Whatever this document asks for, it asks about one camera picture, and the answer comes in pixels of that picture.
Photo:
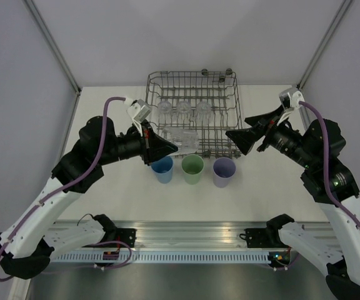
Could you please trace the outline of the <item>blue plastic cup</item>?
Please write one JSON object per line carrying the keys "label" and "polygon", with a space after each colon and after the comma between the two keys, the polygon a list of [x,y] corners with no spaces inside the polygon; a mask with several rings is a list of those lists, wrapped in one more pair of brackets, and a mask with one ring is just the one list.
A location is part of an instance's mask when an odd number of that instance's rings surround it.
{"label": "blue plastic cup", "polygon": [[174,161],[171,156],[166,156],[153,162],[151,169],[160,183],[167,184],[173,177]]}

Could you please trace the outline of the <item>green plastic cup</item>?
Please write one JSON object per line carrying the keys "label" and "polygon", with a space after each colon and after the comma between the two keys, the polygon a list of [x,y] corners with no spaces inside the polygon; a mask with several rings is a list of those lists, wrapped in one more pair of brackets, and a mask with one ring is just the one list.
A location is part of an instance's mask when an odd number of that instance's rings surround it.
{"label": "green plastic cup", "polygon": [[204,171],[204,161],[201,156],[196,154],[187,155],[182,159],[181,169],[184,174],[184,180],[190,185],[199,182]]}

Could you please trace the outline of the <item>purple plastic cup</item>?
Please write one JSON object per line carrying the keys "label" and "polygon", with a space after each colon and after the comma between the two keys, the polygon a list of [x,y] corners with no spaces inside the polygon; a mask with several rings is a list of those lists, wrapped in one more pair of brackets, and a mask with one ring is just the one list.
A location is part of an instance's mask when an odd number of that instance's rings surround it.
{"label": "purple plastic cup", "polygon": [[213,183],[218,188],[225,188],[236,173],[234,161],[228,157],[215,160],[213,166]]}

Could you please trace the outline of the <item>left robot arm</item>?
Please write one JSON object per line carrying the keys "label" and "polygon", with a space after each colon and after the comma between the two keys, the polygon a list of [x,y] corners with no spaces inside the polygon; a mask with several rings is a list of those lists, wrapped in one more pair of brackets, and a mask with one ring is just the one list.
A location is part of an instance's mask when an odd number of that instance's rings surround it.
{"label": "left robot arm", "polygon": [[103,176],[103,166],[139,156],[150,165],[178,147],[154,133],[147,120],[138,130],[116,135],[108,117],[91,118],[79,131],[79,139],[52,170],[45,187],[26,212],[10,228],[0,232],[0,282],[13,277],[31,279],[41,274],[52,259],[80,247],[108,248],[118,244],[117,227],[104,214],[62,233],[48,229],[74,201]]}

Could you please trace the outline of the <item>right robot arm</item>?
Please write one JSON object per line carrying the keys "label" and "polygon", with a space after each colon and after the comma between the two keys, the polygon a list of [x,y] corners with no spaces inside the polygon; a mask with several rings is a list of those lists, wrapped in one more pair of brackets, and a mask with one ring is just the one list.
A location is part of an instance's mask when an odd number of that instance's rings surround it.
{"label": "right robot arm", "polygon": [[337,299],[360,299],[360,197],[352,172],[339,160],[346,145],[339,125],[316,113],[301,134],[292,128],[282,107],[246,118],[247,128],[228,131],[242,154],[274,148],[304,171],[301,180],[326,215],[339,251],[306,233],[292,217],[282,214],[266,223],[265,238],[273,247],[287,247],[314,265]]}

